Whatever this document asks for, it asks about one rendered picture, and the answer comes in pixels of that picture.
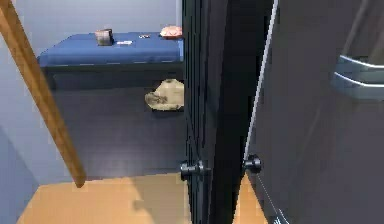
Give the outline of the beige crumpled cloth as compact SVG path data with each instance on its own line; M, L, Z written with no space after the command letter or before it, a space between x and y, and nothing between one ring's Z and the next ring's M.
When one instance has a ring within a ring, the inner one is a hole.
M153 110L176 111L184 106L184 84L177 79L165 79L152 92L144 96Z

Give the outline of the black round door knob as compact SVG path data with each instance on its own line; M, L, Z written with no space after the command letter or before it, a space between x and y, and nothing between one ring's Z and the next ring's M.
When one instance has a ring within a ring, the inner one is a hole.
M251 173L258 174L263 168L262 160L256 154L250 154L243 162L243 168Z
M184 161L180 164L180 177L182 181L185 181L194 175L201 176L204 173L205 167L201 160L196 161L192 165L189 165L187 161Z

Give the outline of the orange pink round ball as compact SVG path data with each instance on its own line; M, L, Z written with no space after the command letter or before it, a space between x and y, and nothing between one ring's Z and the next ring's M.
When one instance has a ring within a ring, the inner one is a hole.
M179 39L183 36L180 26L167 26L160 31L160 36L165 39Z

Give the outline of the blue bed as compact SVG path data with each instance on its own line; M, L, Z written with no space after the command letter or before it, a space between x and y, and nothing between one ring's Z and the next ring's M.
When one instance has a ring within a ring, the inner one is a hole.
M140 39L139 35L150 35ZM111 46L99 46L95 34L74 34L43 51L38 64L53 90L152 86L183 78L184 43L158 32L115 33ZM133 41L132 45L117 45Z

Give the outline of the brown wooden post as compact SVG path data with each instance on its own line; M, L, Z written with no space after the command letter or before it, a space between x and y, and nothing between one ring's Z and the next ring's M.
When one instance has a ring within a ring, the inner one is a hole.
M66 168L76 187L81 188L86 182L86 172L11 0L0 0L0 33Z

